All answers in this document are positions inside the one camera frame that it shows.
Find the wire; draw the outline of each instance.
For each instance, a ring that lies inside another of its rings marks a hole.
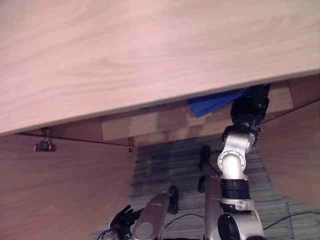
[[[283,217],[281,219],[279,219],[278,221],[270,224],[269,226],[265,227],[263,230],[267,230],[269,228],[271,228],[272,226],[280,223],[281,221],[283,220],[286,220],[288,218],[291,218],[291,217],[294,217],[294,216],[298,216],[298,215],[304,215],[304,214],[317,214],[317,215],[320,215],[320,212],[313,212],[313,211],[305,211],[305,212],[300,212],[300,213],[296,213],[296,214],[292,214],[292,215],[289,215],[289,216],[286,216],[286,217]]]
[[[185,215],[176,217],[175,219],[173,219],[172,221],[170,221],[167,225],[165,225],[163,229],[166,229],[166,228],[167,228],[170,224],[172,224],[174,221],[176,221],[176,220],[178,220],[178,219],[181,219],[181,218],[183,218],[183,217],[186,217],[186,216],[197,216],[197,217],[199,217],[199,218],[205,219],[204,216],[201,216],[201,215],[198,215],[198,214],[194,214],[194,213],[188,213],[188,214],[185,214]]]

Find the wooden desk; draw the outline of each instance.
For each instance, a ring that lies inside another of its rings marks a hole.
[[[0,134],[319,72],[314,0],[1,1]]]

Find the wooden panel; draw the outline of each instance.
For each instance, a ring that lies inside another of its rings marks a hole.
[[[320,101],[262,127],[258,150],[273,185],[320,207]]]
[[[319,72],[314,0],[0,2],[0,133]]]
[[[269,122],[270,120],[276,119],[278,117],[281,117],[282,115],[288,114],[294,110],[295,110],[294,108],[291,108],[291,109],[283,110],[283,111],[270,112],[265,116],[265,118],[263,119],[261,124]]]
[[[169,131],[154,132],[134,137],[136,146],[145,146],[150,144],[158,144],[182,139],[199,138],[213,134],[223,133],[227,126],[232,125],[230,117],[230,109],[223,111],[225,118],[217,119],[214,122],[207,122],[198,126],[182,127]]]
[[[295,108],[320,99],[320,75],[292,79],[289,86]]]
[[[132,142],[133,142],[133,145],[135,145],[135,138],[134,138],[134,137],[132,137]],[[129,146],[128,137],[126,137],[126,138],[119,138],[119,139],[113,139],[113,140],[108,140],[108,141],[105,141],[104,143],[108,143],[108,144],[120,144],[120,145],[127,145],[127,146]]]
[[[287,81],[272,84],[269,98],[268,113],[293,108]],[[203,124],[210,126],[221,120],[228,120],[227,122],[229,122],[230,110],[231,104],[211,114],[196,118],[190,113],[186,102],[176,102],[155,108],[107,115],[101,117],[102,136],[103,140],[106,141],[181,128],[189,129],[189,127]]]
[[[42,135],[43,131],[36,129],[28,133]],[[50,136],[101,142],[102,129],[100,117],[54,125]]]
[[[135,153],[123,146],[0,138],[0,239],[82,240],[128,203]]]

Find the floor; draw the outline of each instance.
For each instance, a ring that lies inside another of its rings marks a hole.
[[[187,213],[204,215],[205,198],[197,191],[200,176],[199,153],[203,145],[210,145],[213,151],[220,151],[223,148],[221,135],[140,147],[130,192],[132,207],[143,208],[154,195],[175,185],[180,191],[180,210],[176,216],[168,215],[166,223]],[[218,153],[212,154],[212,165],[215,165],[217,157]],[[246,161],[245,174],[249,177],[250,195],[255,200],[263,227],[289,214],[319,212],[311,206],[280,194],[272,187],[257,149],[253,149],[247,155]],[[108,222],[100,226],[87,240],[95,240],[102,230],[108,228]],[[187,216],[166,228],[162,237],[202,239],[203,234],[203,220],[196,216]],[[288,218],[267,229],[265,236],[268,240],[319,240],[320,215],[306,214]]]

